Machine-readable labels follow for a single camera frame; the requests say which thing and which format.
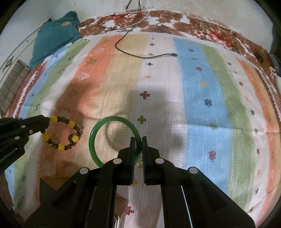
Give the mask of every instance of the white screw head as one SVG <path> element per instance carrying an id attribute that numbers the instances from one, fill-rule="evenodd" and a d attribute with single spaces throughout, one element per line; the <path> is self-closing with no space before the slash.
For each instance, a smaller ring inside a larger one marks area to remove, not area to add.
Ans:
<path id="1" fill-rule="evenodd" d="M 80 170 L 79 170 L 79 173 L 81 173 L 81 174 L 86 174 L 88 172 L 88 169 L 87 168 L 81 168 Z"/>
<path id="2" fill-rule="evenodd" d="M 114 160 L 113 160 L 113 163 L 114 164 L 120 164 L 122 162 L 122 160 L 120 159 L 120 158 L 115 158 Z"/>
<path id="3" fill-rule="evenodd" d="M 190 173 L 192 173 L 192 174 L 198 173 L 198 169 L 195 168 L 195 167 L 191 167 L 191 168 L 189 169 L 189 171 L 190 171 Z"/>
<path id="4" fill-rule="evenodd" d="M 164 163 L 164 159 L 163 158 L 156 158 L 155 162 L 157 164 L 163 164 Z"/>

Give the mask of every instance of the bracelet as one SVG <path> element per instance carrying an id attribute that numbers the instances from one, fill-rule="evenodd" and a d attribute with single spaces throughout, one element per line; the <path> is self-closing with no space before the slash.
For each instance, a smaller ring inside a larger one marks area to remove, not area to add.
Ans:
<path id="1" fill-rule="evenodd" d="M 48 144 L 50 144 L 51 147 L 54 147 L 55 149 L 59 149 L 60 151 L 62 151 L 62 150 L 66 151 L 66 150 L 71 149 L 72 146 L 76 145 L 76 143 L 78 142 L 78 140 L 81 137 L 80 128 L 72 120 L 69 120 L 65 117 L 51 116 L 50 117 L 50 123 L 56 123 L 56 122 L 65 123 L 76 131 L 76 134 L 70 134 L 68 136 L 69 144 L 67 146 L 65 146 L 65 145 L 60 144 L 60 143 L 59 144 L 54 143 L 52 141 L 52 139 L 49 137 L 49 134 L 45 130 L 41 131 L 43 140 L 46 141 Z"/>
<path id="2" fill-rule="evenodd" d="M 99 129 L 104 124 L 106 124 L 107 122 L 110 122 L 110 121 L 118 121 L 118 122 L 124 123 L 133 132 L 134 137 L 136 139 L 136 150 L 135 150 L 135 154 L 134 154 L 134 157 L 135 157 L 135 163 L 134 164 L 136 164 L 138 162 L 139 158 L 140 158 L 141 151 L 142 151 L 141 137 L 140 137 L 140 134 L 139 134 L 137 128 L 129 120 L 127 120 L 127 119 L 125 119 L 124 117 L 121 117 L 121 116 L 105 117 L 105 118 L 101 119 L 99 122 L 97 122 L 96 125 L 93 127 L 93 129 L 90 133 L 90 137 L 89 137 L 89 150 L 90 150 L 90 154 L 91 154 L 91 157 L 92 157 L 93 161 L 98 165 L 98 167 L 103 166 L 103 163 L 101 162 L 101 160 L 97 156 L 97 152 L 96 152 L 96 149 L 95 149 L 95 139 L 96 139 L 96 135 L 97 135 Z"/>

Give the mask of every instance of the yellow bead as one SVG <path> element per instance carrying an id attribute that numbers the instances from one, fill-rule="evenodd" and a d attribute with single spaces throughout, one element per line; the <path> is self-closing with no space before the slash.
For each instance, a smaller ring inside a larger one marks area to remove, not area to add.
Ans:
<path id="1" fill-rule="evenodd" d="M 59 145 L 58 145 L 58 149 L 59 149 L 60 151 L 64 150 L 64 145 L 59 144 Z"/>
<path id="2" fill-rule="evenodd" d="M 71 128 L 74 128 L 75 123 L 72 120 L 70 120 L 68 126 L 70 126 Z"/>
<path id="3" fill-rule="evenodd" d="M 43 134 L 42 134 L 42 137 L 43 137 L 43 140 L 44 140 L 44 141 L 48 141 L 49 138 L 50 138 L 50 137 L 49 137 L 49 134 L 48 134 L 47 132 L 43 133 Z"/>
<path id="4" fill-rule="evenodd" d="M 51 116 L 50 117 L 50 122 L 51 123 L 56 123 L 58 121 L 58 118 L 56 116 Z"/>
<path id="5" fill-rule="evenodd" d="M 78 142 L 78 140 L 79 140 L 79 137 L 77 135 L 73 135 L 72 141 L 73 142 Z"/>

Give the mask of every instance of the beaded bracelet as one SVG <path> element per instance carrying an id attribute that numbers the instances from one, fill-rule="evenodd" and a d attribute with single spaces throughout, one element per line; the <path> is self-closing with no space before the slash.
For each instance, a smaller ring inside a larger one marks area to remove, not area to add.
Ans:
<path id="1" fill-rule="evenodd" d="M 80 128 L 72 120 L 66 119 L 65 117 L 51 116 L 50 123 L 56 123 L 56 122 L 65 123 L 76 131 L 76 134 L 70 134 L 68 136 L 69 144 L 67 146 L 64 146 L 63 144 L 60 143 L 59 144 L 54 143 L 46 131 L 41 132 L 43 140 L 46 141 L 48 144 L 50 144 L 51 147 L 54 147 L 55 149 L 59 149 L 60 151 L 62 150 L 66 151 L 71 149 L 72 146 L 75 146 L 78 140 L 80 139 L 81 136 Z"/>

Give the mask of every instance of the black cable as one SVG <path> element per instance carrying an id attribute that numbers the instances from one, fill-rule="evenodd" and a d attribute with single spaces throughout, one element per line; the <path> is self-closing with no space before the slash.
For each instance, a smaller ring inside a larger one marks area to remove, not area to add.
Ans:
<path id="1" fill-rule="evenodd" d="M 133 21 L 132 24 L 135 24 L 136 19 L 137 19 L 137 22 L 136 22 L 136 23 L 138 23 L 138 21 L 139 21 L 138 15 L 139 15 L 140 12 L 142 12 L 142 11 L 141 11 L 141 2 L 140 2 L 140 0 L 139 0 L 138 12 L 137 12 L 137 15 L 136 15 L 136 17 L 135 17 L 135 19 L 134 19 L 134 21 Z M 99 24 L 99 23 L 101 22 L 101 20 L 104 20 L 105 18 L 106 18 L 106 17 L 103 17 L 103 18 L 101 18 L 101 19 L 99 20 L 99 22 L 98 22 L 98 26 L 99 26 L 99 27 L 107 28 L 107 27 L 101 26 L 101 25 Z M 154 59 L 154 58 L 158 58 L 158 57 L 162 57 L 162 56 L 166 56 L 166 55 L 167 55 L 167 56 L 174 56 L 174 57 L 177 57 L 177 56 L 178 56 L 178 54 L 176 54 L 176 53 L 167 53 L 167 54 L 155 55 L 155 56 L 150 56 L 150 57 L 142 57 L 142 56 L 130 54 L 130 53 L 125 52 L 125 51 L 121 50 L 120 48 L 118 48 L 118 47 L 117 47 L 117 44 L 118 44 L 121 40 L 123 40 L 123 39 L 125 38 L 125 36 L 126 36 L 129 32 L 131 32 L 131 31 L 136 27 L 136 25 L 137 25 L 137 24 L 135 24 L 129 31 L 126 32 L 126 34 L 125 34 L 123 37 L 121 37 L 120 40 L 118 40 L 118 41 L 115 43 L 115 48 L 116 48 L 118 51 L 120 51 L 120 52 L 122 52 L 122 53 L 124 53 L 124 54 L 130 55 L 130 56 L 136 57 L 136 58 L 140 58 L 140 59 Z M 107 28 L 107 29 L 111 29 L 111 30 L 122 30 L 122 29 L 124 29 L 124 28 L 119 28 L 119 29 Z"/>
<path id="2" fill-rule="evenodd" d="M 127 5 L 126 9 L 128 9 L 128 8 L 129 8 L 129 5 L 131 4 L 131 2 L 132 2 L 132 0 L 130 0 L 130 1 L 129 1 L 129 3 L 128 3 L 128 5 Z"/>

